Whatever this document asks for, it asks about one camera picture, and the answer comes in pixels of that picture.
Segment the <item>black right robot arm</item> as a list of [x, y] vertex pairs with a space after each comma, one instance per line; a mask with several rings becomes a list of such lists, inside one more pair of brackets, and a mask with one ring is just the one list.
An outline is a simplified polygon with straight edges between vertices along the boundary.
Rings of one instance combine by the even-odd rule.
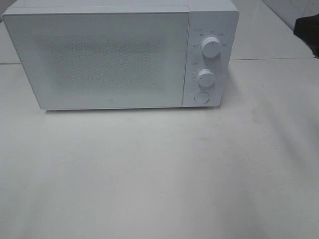
[[319, 15], [298, 18], [294, 35], [310, 47], [314, 56], [319, 57]]

